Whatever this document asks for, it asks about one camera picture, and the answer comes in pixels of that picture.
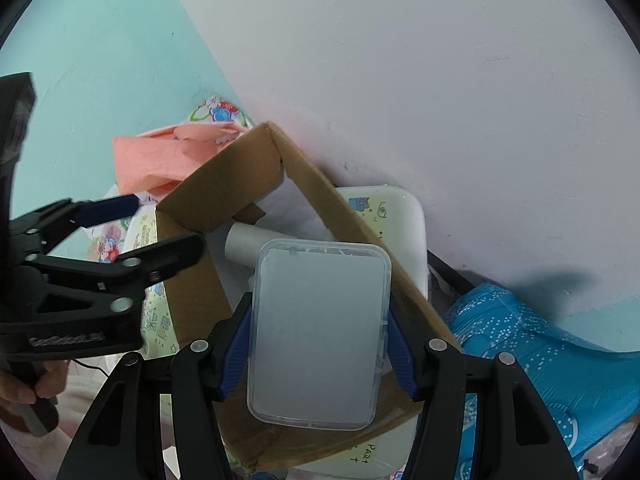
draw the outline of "finger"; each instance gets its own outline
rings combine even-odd
[[[64,391],[69,361],[46,361],[46,372],[38,379],[35,390],[41,399],[50,399]]]
[[[30,387],[3,370],[0,370],[0,397],[20,404],[36,402],[36,394]]]

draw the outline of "turquoise painted wall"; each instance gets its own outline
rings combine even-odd
[[[113,136],[185,120],[213,93],[238,102],[178,0],[34,0],[0,50],[0,75],[15,72],[33,72],[38,102],[14,216],[102,197]]]

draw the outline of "metal screw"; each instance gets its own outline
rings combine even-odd
[[[204,352],[207,348],[209,348],[209,343],[204,341],[204,339],[198,339],[191,343],[191,350],[194,352]]]
[[[140,263],[142,263],[142,260],[140,260],[140,258],[127,258],[123,261],[122,264],[125,267],[137,267]]]
[[[131,366],[138,362],[139,357],[138,354],[134,352],[132,354],[125,355],[122,359],[125,366]]]
[[[442,352],[447,349],[447,343],[443,339],[435,338],[429,341],[429,348],[431,350],[435,350],[436,352]]]
[[[126,312],[133,306],[131,298],[118,298],[111,303],[110,309],[114,312]]]
[[[498,359],[500,359],[500,362],[505,365],[512,365],[516,362],[516,358],[509,352],[500,352],[498,354]]]

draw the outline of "white paper roll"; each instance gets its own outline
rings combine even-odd
[[[235,222],[226,236],[226,259],[255,269],[255,261],[262,246],[269,240],[276,238],[293,238],[293,236]]]

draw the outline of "cardboard piece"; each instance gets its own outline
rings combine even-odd
[[[158,239],[189,230],[210,232],[233,216],[256,219],[253,202],[276,187],[282,170],[298,186],[340,241],[385,245],[342,199],[332,183],[273,123],[262,123],[204,164],[180,184],[156,211]],[[442,318],[392,258],[392,290],[411,316],[423,316],[433,334],[458,346]],[[206,337],[231,308],[209,255],[165,282],[175,333],[183,347]],[[380,384],[376,417],[359,431],[322,431],[267,424],[246,405],[246,375],[224,403],[214,403],[220,433],[230,452],[250,470],[276,470],[318,460],[392,430],[420,412],[392,373]]]

